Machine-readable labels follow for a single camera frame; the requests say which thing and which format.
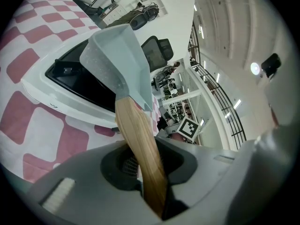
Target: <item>table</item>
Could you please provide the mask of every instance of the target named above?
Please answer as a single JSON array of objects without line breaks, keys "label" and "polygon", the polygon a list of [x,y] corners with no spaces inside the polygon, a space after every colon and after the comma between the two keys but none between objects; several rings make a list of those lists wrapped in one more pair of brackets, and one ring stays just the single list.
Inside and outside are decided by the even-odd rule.
[{"label": "table", "polygon": [[[69,157],[123,140],[121,134],[68,117],[31,98],[20,80],[39,58],[63,41],[99,30],[72,0],[25,0],[0,42],[0,160],[35,182]],[[153,96],[147,112],[153,134],[160,117]]]}]

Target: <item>wooden handle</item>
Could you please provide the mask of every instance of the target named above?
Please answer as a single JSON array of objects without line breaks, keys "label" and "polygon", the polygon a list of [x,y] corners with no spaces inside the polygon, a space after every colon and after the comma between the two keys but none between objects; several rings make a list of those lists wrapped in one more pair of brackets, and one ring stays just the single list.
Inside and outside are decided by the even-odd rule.
[{"label": "wooden handle", "polygon": [[144,199],[161,217],[165,205],[167,179],[149,118],[139,110],[130,97],[117,100],[115,108],[119,130],[133,151],[142,171]]}]

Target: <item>light blue dustpan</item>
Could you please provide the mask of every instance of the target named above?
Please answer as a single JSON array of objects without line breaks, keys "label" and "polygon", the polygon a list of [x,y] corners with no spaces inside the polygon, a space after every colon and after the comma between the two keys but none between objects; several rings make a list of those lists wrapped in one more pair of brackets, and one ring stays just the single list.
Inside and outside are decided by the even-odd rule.
[{"label": "light blue dustpan", "polygon": [[143,110],[152,111],[149,64],[130,25],[95,32],[80,63],[116,94],[116,100],[130,96]]}]

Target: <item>railing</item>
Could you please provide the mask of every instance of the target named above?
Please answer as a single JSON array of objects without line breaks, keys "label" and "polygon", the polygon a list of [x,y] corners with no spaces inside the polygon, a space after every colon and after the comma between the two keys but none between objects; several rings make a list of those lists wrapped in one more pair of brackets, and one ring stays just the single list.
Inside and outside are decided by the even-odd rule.
[{"label": "railing", "polygon": [[196,32],[194,23],[192,26],[192,32],[191,32],[191,36],[189,38],[189,43],[188,43],[187,49],[188,49],[190,58],[194,59],[193,61],[191,61],[191,65],[200,64],[201,60],[200,60],[200,53],[199,53],[199,42],[198,42],[198,36],[197,36],[197,32]]},{"label": "railing", "polygon": [[192,68],[206,83],[217,103],[219,104],[230,127],[232,139],[235,142],[236,148],[239,149],[242,143],[247,140],[245,131],[229,97],[222,87],[216,82],[215,78],[201,65],[199,43],[194,23],[192,26],[188,51],[190,57],[195,59],[191,61]]}]

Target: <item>dustpan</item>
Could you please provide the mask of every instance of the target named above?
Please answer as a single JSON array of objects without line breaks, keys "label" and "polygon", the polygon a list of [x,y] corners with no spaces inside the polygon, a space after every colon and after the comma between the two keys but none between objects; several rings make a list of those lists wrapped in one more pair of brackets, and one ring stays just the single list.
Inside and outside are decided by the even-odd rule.
[{"label": "dustpan", "polygon": [[135,104],[152,111],[150,68],[133,30],[126,24],[94,33],[80,56],[80,63],[116,93],[116,121],[140,165],[144,199],[161,217],[167,179],[152,124]]},{"label": "dustpan", "polygon": [[152,111],[149,64],[130,25],[94,33],[80,63],[116,94],[116,100],[130,96],[143,110]]}]

